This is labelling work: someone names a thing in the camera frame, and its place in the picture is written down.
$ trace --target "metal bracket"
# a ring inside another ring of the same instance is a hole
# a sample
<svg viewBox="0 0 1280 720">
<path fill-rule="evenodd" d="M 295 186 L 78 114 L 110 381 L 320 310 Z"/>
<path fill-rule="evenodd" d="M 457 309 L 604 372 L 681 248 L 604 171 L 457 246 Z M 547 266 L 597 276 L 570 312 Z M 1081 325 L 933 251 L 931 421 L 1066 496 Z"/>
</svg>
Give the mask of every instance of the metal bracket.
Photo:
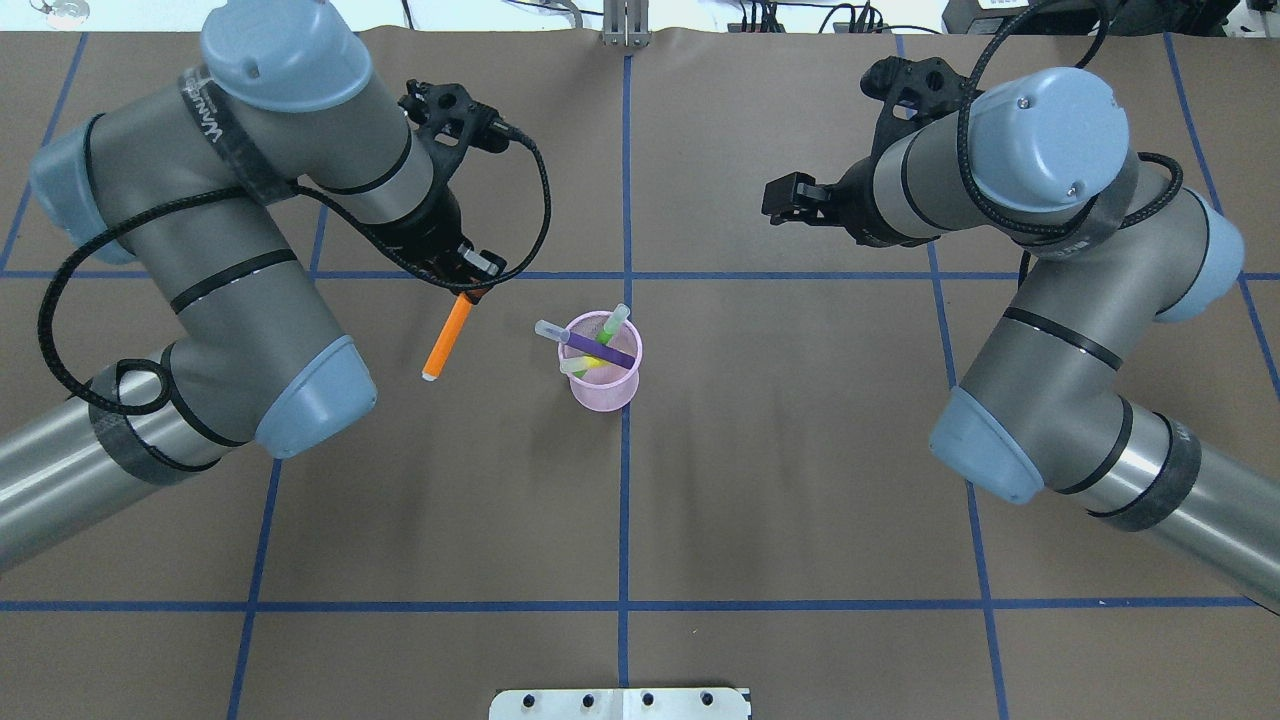
<svg viewBox="0 0 1280 720">
<path fill-rule="evenodd" d="M 489 705 L 489 720 L 751 720 L 751 691 L 653 688 L 504 691 Z"/>
<path fill-rule="evenodd" d="M 644 47 L 653 40 L 649 32 L 649 0 L 604 0 L 604 27 L 600 42 L 618 47 Z"/>
</svg>

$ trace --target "pink cup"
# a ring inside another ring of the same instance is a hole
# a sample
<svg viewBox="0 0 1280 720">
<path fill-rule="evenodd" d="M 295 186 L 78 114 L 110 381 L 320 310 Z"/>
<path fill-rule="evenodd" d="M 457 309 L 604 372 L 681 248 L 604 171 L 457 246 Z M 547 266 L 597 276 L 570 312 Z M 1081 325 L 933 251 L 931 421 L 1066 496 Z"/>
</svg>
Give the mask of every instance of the pink cup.
<svg viewBox="0 0 1280 720">
<path fill-rule="evenodd" d="M 595 333 L 600 332 L 608 318 L 609 313 L 603 310 L 586 313 L 573 318 L 567 329 L 595 340 Z M 636 332 L 631 320 L 622 323 L 618 334 L 613 336 L 608 345 L 627 355 L 634 355 L 636 364 L 627 369 L 611 363 L 602 368 L 591 368 L 581 378 L 568 375 L 568 388 L 573 397 L 582 404 L 582 407 L 596 413 L 612 413 L 621 409 L 631 402 L 631 398 L 636 396 L 636 388 L 640 387 L 639 373 L 640 360 L 644 357 L 644 343 L 640 342 L 640 333 Z M 584 355 L 581 350 L 567 345 L 561 343 L 557 347 L 557 356 L 561 360 L 580 355 Z"/>
</svg>

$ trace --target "black cable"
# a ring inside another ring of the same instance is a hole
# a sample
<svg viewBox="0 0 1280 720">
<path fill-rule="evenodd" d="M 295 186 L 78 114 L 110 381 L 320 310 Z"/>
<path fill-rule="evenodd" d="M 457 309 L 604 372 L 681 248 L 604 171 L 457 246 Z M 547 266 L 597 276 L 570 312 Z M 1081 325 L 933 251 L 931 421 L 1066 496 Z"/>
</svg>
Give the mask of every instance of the black cable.
<svg viewBox="0 0 1280 720">
<path fill-rule="evenodd" d="M 1000 31 L 997 31 L 995 37 L 991 38 L 991 42 L 987 44 L 987 47 L 983 49 L 982 55 L 978 56 L 978 61 L 974 63 L 973 72 L 970 73 L 969 79 L 961 83 L 963 95 L 960 100 L 960 109 L 957 111 L 957 122 L 956 122 L 956 161 L 960 165 L 961 184 L 964 184 L 965 192 L 969 195 L 969 200 L 972 200 L 973 204 L 978 208 L 978 210 L 980 210 L 982 214 L 986 215 L 987 219 L 991 220 L 995 225 L 1001 227 L 1006 231 L 1036 234 L 1036 236 L 1046 236 L 1043 241 L 1038 243 L 1030 243 L 1033 246 L 1047 245 L 1050 242 L 1056 241 L 1061 236 L 1074 231 L 1075 227 L 1078 227 L 1079 223 L 1084 219 L 1084 215 L 1089 211 L 1089 208 L 1087 206 L 1076 217 L 1071 218 L 1068 223 L 1062 225 L 1021 223 L 1005 217 L 1000 211 L 1000 209 L 996 208 L 993 202 L 987 200 L 987 197 L 982 193 L 982 190 L 978 187 L 978 181 L 975 181 L 973 177 L 973 160 L 969 158 L 969 115 L 973 109 L 973 101 L 978 96 L 978 82 L 982 79 L 982 73 L 987 69 L 987 64 L 991 63 L 991 59 L 995 56 L 996 50 L 998 50 L 1000 46 L 1004 45 L 1005 40 L 1009 40 L 1009 36 L 1020 29 L 1041 10 L 1068 1 L 1074 1 L 1074 0 L 1042 0 L 1041 3 L 1037 3 L 1030 8 L 1023 10 L 1020 14 L 1014 17 L 1012 20 L 1009 20 L 1007 23 L 1001 26 Z M 1106 40 L 1107 37 L 1107 26 L 1111 22 L 1111 15 L 1107 13 L 1107 8 L 1102 3 L 1102 0 L 1089 0 L 1089 3 L 1098 13 L 1098 32 L 1093 37 L 1093 44 L 1089 45 L 1089 49 L 1084 53 L 1084 56 L 1080 58 L 1080 60 L 1075 64 L 1076 68 L 1084 68 L 1089 63 L 1089 60 L 1092 60 L 1093 56 L 1097 55 L 1098 49 L 1102 47 L 1102 41 Z"/>
<path fill-rule="evenodd" d="M 973 177 L 973 163 L 969 158 L 969 114 L 973 108 L 973 101 L 977 97 L 978 81 L 982 78 L 982 73 L 983 70 L 986 70 L 987 64 L 996 54 L 996 50 L 1000 49 L 1000 45 L 1004 44 L 1010 35 L 1012 35 L 1016 29 L 1019 29 L 1023 24 L 1025 24 L 1039 10 L 1065 1 L 1068 0 L 1043 0 L 1042 3 L 1032 5 L 1030 8 L 1028 8 L 1021 14 L 1016 15 L 1012 20 L 1005 23 L 1005 26 L 1000 28 L 1000 31 L 991 40 L 987 47 L 983 49 L 982 55 L 978 58 L 978 61 L 974 63 L 973 72 L 970 73 L 968 82 L 963 85 L 964 95 L 960 102 L 960 109 L 957 111 L 959 117 L 956 124 L 956 160 L 957 164 L 960 165 L 960 179 L 963 181 L 965 192 L 969 195 L 969 199 L 974 202 L 974 205 L 982 211 L 982 214 L 986 215 L 987 219 L 989 219 L 997 227 L 1027 234 L 1043 236 L 1039 241 L 1021 243 L 1024 247 L 1050 245 L 1061 238 L 1062 236 L 1069 234 L 1079 225 L 1079 223 L 1089 213 L 1092 205 L 1087 205 L 1083 210 L 1080 210 L 1079 214 L 1076 214 L 1074 218 L 1071 218 L 1062 225 L 1042 225 L 1033 223 L 1021 223 L 1006 218 L 989 200 L 987 200 L 984 195 L 982 195 L 982 191 L 980 188 L 978 188 L 978 183 Z M 1075 64 L 1076 68 L 1084 68 L 1089 63 L 1089 60 L 1092 60 L 1093 56 L 1097 55 L 1098 50 L 1102 47 L 1103 40 L 1106 40 L 1107 26 L 1110 26 L 1111 23 L 1111 17 L 1107 14 L 1107 9 L 1102 4 L 1102 0 L 1091 0 L 1091 3 L 1093 4 L 1094 10 L 1098 13 L 1098 32 L 1094 36 L 1093 42 L 1089 45 L 1089 49 L 1085 51 L 1084 56 L 1080 58 L 1080 60 Z M 1120 222 L 1120 227 L 1117 229 L 1132 227 L 1155 215 L 1166 205 L 1169 205 L 1174 200 L 1174 197 L 1178 196 L 1178 192 L 1179 190 L 1181 190 L 1183 186 L 1181 165 L 1179 165 L 1178 161 L 1174 160 L 1172 158 L 1160 155 L 1157 152 L 1139 152 L 1138 159 L 1147 163 L 1156 163 L 1166 168 L 1170 172 L 1170 181 L 1165 186 L 1165 190 L 1164 192 L 1160 193 L 1160 196 L 1157 196 L 1147 205 L 1139 208 L 1137 211 L 1125 215 L 1124 219 Z"/>
<path fill-rule="evenodd" d="M 924 27 L 924 26 L 879 26 L 872 32 L 883 32 L 886 29 L 923 29 L 924 32 L 932 32 L 933 35 L 946 35 L 945 32 L 938 32 L 931 27 Z"/>
<path fill-rule="evenodd" d="M 831 22 L 831 17 L 832 17 L 832 15 L 835 15 L 835 14 L 836 14 L 836 12 L 837 12 L 837 10 L 840 10 L 841 8 L 847 8 L 847 9 L 849 9 L 849 23 L 850 23 L 850 26 L 851 26 L 851 24 L 854 23 L 854 13 L 856 13 L 856 12 L 858 12 L 858 8 L 854 8 L 854 6 L 852 6 L 851 4 L 849 4 L 849 3 L 841 3 L 840 5 L 822 5 L 822 6 L 823 6 L 823 8 L 827 8 L 827 6 L 829 6 L 829 8 L 831 8 L 831 10 L 828 10 L 828 12 L 827 12 L 827 17 L 826 17 L 826 18 L 823 18 L 823 19 L 822 19 L 822 24 L 820 24 L 820 26 L 818 26 L 818 35 L 822 35 L 822 33 L 823 33 L 823 31 L 826 31 L 826 29 L 827 29 L 827 23 L 829 23 L 829 22 Z"/>
<path fill-rule="evenodd" d="M 61 356 L 58 354 L 58 346 L 54 343 L 54 314 L 58 311 L 58 301 L 61 299 L 63 291 L 67 290 L 67 283 L 70 282 L 76 269 L 79 268 L 81 264 L 90 258 L 90 255 L 97 252 L 102 247 L 106 247 L 111 241 L 122 234 L 134 231 L 151 220 L 178 213 L 179 210 L 187 210 L 233 197 L 247 196 L 248 192 L 246 192 L 243 187 L 227 187 L 156 205 L 150 210 L 143 210 L 123 223 L 99 233 L 84 245 L 77 247 L 67 258 L 67 260 L 63 261 L 63 264 L 58 268 L 58 272 L 54 273 L 54 278 L 49 281 L 49 287 L 45 288 L 44 300 L 40 301 L 40 313 L 36 315 L 36 342 L 40 343 L 40 355 L 45 359 L 45 365 L 49 368 L 49 372 L 52 373 L 54 378 L 61 383 L 68 392 L 84 402 L 93 405 L 95 407 L 120 415 L 146 415 L 160 410 L 169 402 L 169 396 L 173 392 L 173 378 L 169 377 L 169 373 L 165 372 L 164 368 L 152 360 L 131 359 L 122 360 L 119 364 L 122 369 L 150 372 L 160 379 L 159 395 L 156 395 L 155 400 L 143 402 L 142 405 L 125 405 L 116 402 L 110 397 L 99 395 L 88 384 L 77 380 L 76 375 L 67 369 L 67 364 L 63 363 Z"/>
<path fill-rule="evenodd" d="M 553 13 L 570 13 L 570 14 L 572 14 L 572 10 L 570 10 L 568 8 L 559 6 L 559 5 L 543 5 L 541 3 L 529 3 L 526 0 L 503 0 L 503 3 L 511 3 L 512 5 L 524 5 L 526 8 L 540 8 L 543 10 L 550 10 Z M 580 9 L 579 13 L 582 13 L 584 15 L 595 15 L 598 18 L 603 18 L 604 17 L 604 13 L 600 13 L 598 10 L 581 10 Z"/>
<path fill-rule="evenodd" d="M 538 143 L 534 142 L 531 137 L 524 133 L 517 127 L 511 127 L 511 138 L 525 146 L 532 155 L 534 161 L 538 164 L 538 177 L 543 186 L 543 224 L 538 231 L 538 238 L 534 241 L 532 246 L 529 249 L 529 254 L 521 260 L 515 268 L 500 273 L 497 277 L 489 278 L 486 281 L 474 282 L 474 283 L 453 283 L 448 281 L 442 281 L 429 272 L 413 265 L 408 260 L 399 256 L 396 250 L 389 247 L 383 242 L 372 229 L 365 223 L 356 219 L 346 208 L 339 205 L 328 195 L 312 190 L 310 187 L 298 184 L 297 181 L 292 181 L 291 187 L 297 191 L 298 195 L 306 195 L 319 200 L 326 208 L 333 210 L 339 218 L 347 220 L 352 228 L 365 237 L 369 242 L 378 249 L 385 258 L 390 259 L 402 270 L 413 275 L 415 278 L 424 281 L 435 287 L 442 287 L 451 292 L 467 292 L 472 290 L 484 290 L 488 287 L 494 287 L 499 283 L 504 283 L 511 278 L 522 273 L 538 256 L 541 250 L 543 243 L 547 241 L 547 233 L 550 231 L 552 224 L 552 186 L 547 177 L 547 163 L 543 160 L 541 151 L 538 150 Z M 178 213 L 180 210 L 188 210 L 191 208 L 197 208 L 200 205 L 207 205 L 210 202 L 219 202 L 223 200 L 230 200 L 233 197 L 247 197 L 248 192 L 243 187 L 227 187 L 223 190 L 215 190 L 210 192 L 202 192 L 200 195 L 192 195 L 189 197 L 183 197 L 180 200 L 172 200 L 161 205 L 156 205 L 150 210 L 143 210 L 137 215 L 108 228 L 102 233 L 97 234 L 81 247 L 77 247 L 63 264 L 54 273 L 54 278 L 49 282 L 49 287 L 45 288 L 45 297 L 40 304 L 40 313 L 36 318 L 36 341 L 40 343 L 40 354 L 44 356 L 45 365 L 54 378 L 63 384 L 73 396 L 83 400 L 84 402 L 93 405 L 108 413 L 115 413 L 119 415 L 146 415 L 155 413 L 164 407 L 173 393 L 173 377 L 160 366 L 160 364 L 152 360 L 145 359 L 129 359 L 120 360 L 116 366 L 122 370 L 141 370 L 150 372 L 160 379 L 160 392 L 150 402 L 143 402 L 142 405 L 125 405 L 116 402 L 110 397 L 105 397 L 95 392 L 88 384 L 82 383 L 76 379 L 76 375 L 67 369 L 67 364 L 63 363 L 61 356 L 58 352 L 58 346 L 54 342 L 54 315 L 58 311 L 58 302 L 61 300 L 63 291 L 67 290 L 67 284 L 70 282 L 72 275 L 74 275 L 76 269 L 79 268 L 84 260 L 87 260 L 92 254 L 97 252 L 111 241 L 116 240 L 122 234 L 127 234 L 151 220 L 160 219 L 165 215 Z"/>
<path fill-rule="evenodd" d="M 1027 273 L 1032 270 L 1032 254 L 1023 250 L 1023 259 L 1018 261 L 1018 287 L 1027 282 Z"/>
<path fill-rule="evenodd" d="M 1138 159 L 1144 163 L 1155 163 L 1169 170 L 1169 183 L 1165 186 L 1165 191 L 1161 192 L 1155 200 L 1125 215 L 1124 219 L 1120 220 L 1120 227 L 1116 229 L 1123 231 L 1130 225 L 1137 225 L 1138 223 L 1164 210 L 1165 205 L 1172 202 L 1174 197 L 1178 197 L 1178 191 L 1183 188 L 1183 167 L 1178 164 L 1178 160 L 1158 152 L 1139 152 Z"/>
<path fill-rule="evenodd" d="M 315 200 L 323 202 L 330 210 L 337 213 L 337 215 L 343 220 L 347 220 L 347 223 L 352 228 L 355 228 L 356 232 L 365 236 L 365 240 L 371 242 L 374 247 L 376 247 L 378 251 L 383 254 L 384 258 L 387 258 L 392 263 L 396 263 L 396 265 L 399 269 L 413 275 L 415 278 L 428 284 L 442 287 L 451 292 L 467 292 L 471 290 L 484 290 L 486 287 L 494 287 L 499 283 L 504 283 L 511 278 L 522 273 L 525 268 L 527 268 L 529 264 L 534 261 L 534 258 L 538 256 L 538 251 L 541 250 L 543 242 L 547 240 L 547 233 L 552 225 L 552 186 L 550 181 L 547 178 L 547 164 L 543 161 L 543 154 L 538 150 L 538 145 L 534 142 L 534 140 L 527 135 L 525 135 L 524 132 L 521 132 L 520 128 L 516 127 L 511 128 L 511 138 L 524 145 L 530 152 L 532 152 L 534 161 L 538 163 L 538 177 L 543 183 L 543 225 L 538 231 L 538 240 L 535 240 L 534 245 L 530 246 L 529 254 L 525 255 L 525 259 L 521 260 L 520 264 L 517 264 L 511 270 L 507 270 L 506 273 L 502 273 L 486 281 L 480 281 L 474 283 L 453 283 L 448 281 L 442 281 L 435 275 L 433 275 L 431 273 L 424 270 L 422 268 L 419 268 L 417 265 L 402 258 L 398 252 L 396 252 L 394 249 L 383 242 L 369 225 L 357 220 L 355 215 L 347 211 L 346 208 L 339 205 L 335 200 L 333 200 L 328 195 L 316 190 L 311 190 L 310 187 L 305 186 L 297 186 L 296 190 L 298 191 L 300 195 L 314 197 Z"/>
</svg>

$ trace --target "orange marker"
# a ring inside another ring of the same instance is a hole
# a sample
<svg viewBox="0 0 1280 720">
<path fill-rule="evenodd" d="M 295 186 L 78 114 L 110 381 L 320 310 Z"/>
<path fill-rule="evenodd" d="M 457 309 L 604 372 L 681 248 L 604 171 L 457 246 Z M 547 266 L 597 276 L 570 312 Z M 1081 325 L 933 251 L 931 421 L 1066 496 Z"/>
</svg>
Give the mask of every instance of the orange marker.
<svg viewBox="0 0 1280 720">
<path fill-rule="evenodd" d="M 430 357 L 426 359 L 426 365 L 422 365 L 422 379 L 431 382 L 440 377 L 440 372 L 444 370 L 444 363 L 449 359 L 449 354 L 453 352 L 453 343 L 458 341 L 458 333 L 462 332 L 462 325 L 467 322 L 467 315 L 471 314 L 471 300 L 467 299 L 467 293 L 460 292 L 458 299 L 453 302 L 453 310 L 449 311 L 449 319 L 444 322 L 444 328 L 440 329 L 440 337 L 435 338 L 435 347 L 431 348 Z"/>
</svg>

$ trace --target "blue grid line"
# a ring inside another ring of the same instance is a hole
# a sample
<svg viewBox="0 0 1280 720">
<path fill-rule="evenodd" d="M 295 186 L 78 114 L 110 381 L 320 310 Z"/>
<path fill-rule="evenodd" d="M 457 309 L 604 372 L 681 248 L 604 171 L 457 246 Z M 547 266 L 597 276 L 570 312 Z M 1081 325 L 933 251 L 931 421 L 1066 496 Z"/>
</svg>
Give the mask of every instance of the blue grid line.
<svg viewBox="0 0 1280 720">
<path fill-rule="evenodd" d="M 622 58 L 622 301 L 635 309 L 631 265 L 631 61 Z M 622 409 L 618 469 L 618 687 L 631 684 L 631 404 Z"/>
<path fill-rule="evenodd" d="M 415 281 L 421 282 L 403 270 L 316 270 L 312 273 L 320 281 Z M 623 273 L 617 270 L 567 270 L 562 273 L 525 270 L 512 281 L 621 281 Z"/>
<path fill-rule="evenodd" d="M 897 54 L 905 56 L 902 36 L 895 36 Z M 951 351 L 951 327 L 947 323 L 946 297 L 942 293 L 942 270 L 933 243 L 928 245 L 929 275 L 933 281 L 933 304 L 938 314 L 938 333 L 942 340 L 942 357 L 946 361 L 947 387 L 956 386 L 955 356 Z M 991 679 L 996 692 L 996 712 L 1000 720 L 1009 720 L 1009 698 L 1005 692 L 1005 669 L 1000 659 L 1000 637 L 996 632 L 996 611 L 991 601 L 991 579 L 987 575 L 987 552 L 982 543 L 982 519 L 973 483 L 965 480 L 965 502 L 969 509 L 969 534 L 973 538 L 973 557 L 978 569 L 978 591 L 982 594 L 982 616 L 987 630 L 987 653 L 991 659 Z"/>
<path fill-rule="evenodd" d="M 246 602 L 166 600 L 0 600 L 0 612 L 244 612 Z"/>
<path fill-rule="evenodd" d="M 1183 86 L 1183 72 L 1178 65 L 1178 51 L 1174 50 L 1174 36 L 1165 33 L 1165 54 L 1169 55 L 1169 69 L 1174 73 L 1174 88 L 1178 91 L 1178 104 L 1183 109 L 1183 122 L 1187 124 L 1187 135 L 1190 136 L 1192 147 L 1196 150 L 1196 160 L 1199 163 L 1201 173 L 1204 174 L 1204 184 L 1208 187 L 1210 201 L 1219 214 L 1222 213 L 1222 201 L 1217 195 L 1217 186 L 1213 183 L 1213 173 L 1208 169 L 1208 160 L 1204 159 L 1204 150 L 1201 146 L 1199 133 L 1196 131 L 1196 119 L 1192 117 L 1190 101 L 1187 99 L 1187 88 Z M 1258 318 L 1258 307 L 1253 302 L 1253 293 L 1249 292 L 1249 281 L 1244 273 L 1235 279 L 1240 286 L 1240 295 L 1244 297 L 1244 306 L 1249 313 L 1249 323 L 1253 325 L 1253 334 L 1258 340 L 1258 350 L 1262 351 L 1262 361 L 1266 363 L 1267 374 L 1271 378 L 1271 389 L 1280 400 L 1280 373 L 1276 372 L 1275 357 L 1271 355 L 1271 343 L 1267 342 L 1267 333 Z"/>
<path fill-rule="evenodd" d="M 0 278 L 50 281 L 54 274 L 54 270 L 4 270 Z M 151 274 L 146 270 L 76 270 L 72 277 L 84 281 L 145 281 Z"/>
<path fill-rule="evenodd" d="M 248 583 L 248 602 L 244 607 L 244 624 L 241 628 L 239 652 L 236 655 L 236 674 L 232 678 L 230 700 L 227 703 L 227 720 L 236 720 L 239 714 L 241 692 L 244 689 L 244 671 L 248 669 L 248 650 L 253 642 L 253 621 L 257 618 L 257 598 L 262 589 L 262 568 L 266 565 L 266 547 L 271 538 L 271 519 L 275 515 L 275 495 L 280 487 L 280 469 L 284 462 L 271 462 L 271 479 L 266 487 L 266 502 L 262 506 L 262 528 L 257 534 L 257 552 L 253 556 L 253 575 Z"/>
<path fill-rule="evenodd" d="M 320 215 L 316 218 L 316 237 L 311 242 L 311 266 L 308 272 L 311 273 L 311 279 L 315 279 L 320 273 L 320 251 L 324 249 L 324 228 L 325 223 L 329 220 L 329 206 L 320 206 Z"/>
<path fill-rule="evenodd" d="M 84 46 L 87 44 L 88 33 L 86 32 L 81 35 L 79 42 L 76 44 L 76 54 L 72 55 L 72 63 L 67 68 L 67 77 L 63 78 L 63 87 L 58 92 L 58 101 L 54 102 L 54 111 L 49 115 L 49 124 L 45 126 L 45 136 L 40 140 L 41 147 L 49 145 L 49 141 L 54 138 L 54 129 L 58 128 L 58 119 L 63 115 L 63 105 L 67 104 L 67 96 L 72 91 L 72 82 L 76 79 L 76 70 L 79 69 L 79 61 L 84 56 Z M 13 222 L 9 224 L 9 234 L 5 236 L 4 249 L 0 250 L 0 272 L 9 264 L 13 246 L 18 242 L 18 228 L 22 227 L 22 218 L 27 214 L 27 205 L 29 202 L 31 183 L 26 183 L 22 187 L 22 197 L 18 199 L 18 209 L 13 214 Z"/>
<path fill-rule="evenodd" d="M 612 600 L 545 601 L 273 601 L 259 602 L 257 612 L 411 612 L 411 614 L 507 614 L 507 612 L 616 612 Z"/>
<path fill-rule="evenodd" d="M 323 281 L 417 281 L 413 275 L 402 270 L 314 270 L 312 278 Z M 4 270 L 0 278 L 14 279 L 52 279 L 54 270 Z M 147 279 L 151 275 L 146 270 L 78 270 L 76 278 L 83 279 Z M 957 272 L 938 270 L 937 278 L 943 281 L 1012 281 L 1018 279 L 1018 273 L 1012 272 Z M 1253 273 L 1249 279 L 1274 281 L 1280 279 L 1280 273 Z M 732 270 L 669 270 L 646 272 L 632 270 L 525 270 L 517 275 L 516 281 L 623 281 L 623 295 L 630 295 L 626 288 L 634 281 L 931 281 L 932 272 L 918 270 L 852 270 L 852 272 L 820 272 L 820 270 L 778 270 L 778 272 L 732 272 Z"/>
<path fill-rule="evenodd" d="M 938 336 L 942 340 L 942 359 L 946 361 L 947 366 L 947 387 L 952 388 L 956 386 L 956 364 L 955 357 L 951 354 L 951 327 L 947 324 L 947 302 L 946 296 L 942 295 L 942 277 L 938 269 L 938 251 L 933 247 L 931 242 L 928 245 L 929 252 L 929 274 L 933 275 L 933 306 L 938 313 Z"/>
<path fill-rule="evenodd" d="M 553 601 L 260 601 L 262 614 L 512 614 L 512 612 L 617 612 L 612 600 Z M 973 611 L 987 605 L 975 598 L 938 600 L 632 600 L 627 612 L 893 612 Z M 1050 597 L 996 598 L 995 610 L 1115 610 L 1164 607 L 1254 607 L 1239 596 L 1202 597 Z M 246 612 L 248 602 L 216 601 L 95 601 L 5 600 L 0 612 Z"/>
<path fill-rule="evenodd" d="M 1247 597 L 1068 597 L 993 600 L 996 610 L 1100 610 L 1125 607 L 1256 607 Z"/>
</svg>

